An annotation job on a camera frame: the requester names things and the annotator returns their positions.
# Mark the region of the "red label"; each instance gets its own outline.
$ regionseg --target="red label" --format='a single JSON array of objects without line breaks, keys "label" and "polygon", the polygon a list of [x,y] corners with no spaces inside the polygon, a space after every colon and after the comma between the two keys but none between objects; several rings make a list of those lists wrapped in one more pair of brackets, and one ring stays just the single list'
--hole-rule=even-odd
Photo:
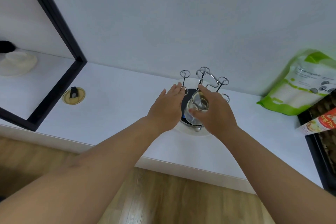
[{"label": "red label", "polygon": [[336,128],[336,108],[319,116],[318,121],[328,129]]}]

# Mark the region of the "hand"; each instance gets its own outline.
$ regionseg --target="hand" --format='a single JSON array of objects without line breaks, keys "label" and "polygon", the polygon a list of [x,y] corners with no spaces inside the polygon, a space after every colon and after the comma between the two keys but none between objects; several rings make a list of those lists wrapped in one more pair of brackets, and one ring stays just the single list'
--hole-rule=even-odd
[{"label": "hand", "polygon": [[174,84],[166,94],[164,89],[150,108],[147,118],[153,122],[160,133],[173,129],[182,116],[181,103],[185,89],[179,82]]},{"label": "hand", "polygon": [[211,92],[203,85],[199,85],[198,88],[208,99],[209,109],[207,112],[189,109],[191,115],[199,119],[207,131],[218,139],[223,135],[223,133],[238,128],[233,112],[222,95],[218,92]]}]

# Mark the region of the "metal loop handle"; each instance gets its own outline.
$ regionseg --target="metal loop handle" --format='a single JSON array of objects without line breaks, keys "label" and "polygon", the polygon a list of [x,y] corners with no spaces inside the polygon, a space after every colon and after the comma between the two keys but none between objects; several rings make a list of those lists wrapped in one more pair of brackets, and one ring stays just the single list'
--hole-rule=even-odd
[{"label": "metal loop handle", "polygon": [[180,76],[182,76],[182,78],[188,78],[190,76],[190,71],[187,70],[187,69],[183,69],[181,72],[180,72]]},{"label": "metal loop handle", "polygon": [[189,90],[186,86],[181,86],[182,88],[185,88],[187,90],[187,93],[185,94],[185,96],[189,93]]},{"label": "metal loop handle", "polygon": [[202,83],[203,83],[203,78],[200,77],[200,76],[198,75],[198,72],[201,72],[202,74],[208,74],[208,75],[210,75],[212,78],[215,79],[215,81],[216,81],[216,83],[217,83],[217,86],[214,86],[214,85],[212,85],[212,84],[209,83],[207,86],[205,86],[206,88],[207,88],[208,86],[211,86],[212,88],[217,88],[217,87],[219,86],[219,81],[218,81],[218,79],[216,78],[216,76],[214,76],[212,73],[210,73],[210,72],[208,72],[208,71],[206,71],[206,70],[202,70],[202,69],[198,69],[198,70],[196,71],[196,75],[197,75],[197,77],[200,79],[199,84],[202,84]]},{"label": "metal loop handle", "polygon": [[218,78],[218,81],[221,85],[228,85],[229,84],[229,79],[224,77],[224,76],[221,76],[220,78]]},{"label": "metal loop handle", "polygon": [[228,102],[228,103],[230,102],[230,97],[227,94],[222,93],[221,95],[227,96],[227,99],[225,99],[224,97],[223,98],[226,100],[226,102]]},{"label": "metal loop handle", "polygon": [[201,67],[200,69],[205,70],[205,71],[207,71],[207,72],[210,73],[210,68],[208,68],[208,67]]}]

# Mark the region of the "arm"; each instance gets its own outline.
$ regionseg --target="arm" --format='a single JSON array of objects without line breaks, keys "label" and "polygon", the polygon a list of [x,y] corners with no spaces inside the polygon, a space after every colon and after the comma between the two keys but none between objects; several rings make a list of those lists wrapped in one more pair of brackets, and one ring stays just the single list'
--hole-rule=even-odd
[{"label": "arm", "polygon": [[181,118],[181,83],[163,90],[146,117],[0,204],[0,223],[97,223],[149,145]]},{"label": "arm", "polygon": [[219,93],[199,88],[209,110],[190,112],[228,148],[276,223],[336,223],[335,197],[241,130]]}]

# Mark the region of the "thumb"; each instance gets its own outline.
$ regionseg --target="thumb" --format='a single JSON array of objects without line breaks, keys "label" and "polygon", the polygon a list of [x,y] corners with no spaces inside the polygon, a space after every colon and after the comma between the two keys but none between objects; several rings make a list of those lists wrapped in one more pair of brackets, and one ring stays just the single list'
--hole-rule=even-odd
[{"label": "thumb", "polygon": [[196,119],[199,119],[200,121],[203,120],[203,117],[205,115],[204,112],[201,112],[201,111],[198,111],[198,110],[195,110],[195,109],[189,109],[189,112],[192,116],[194,116]]}]

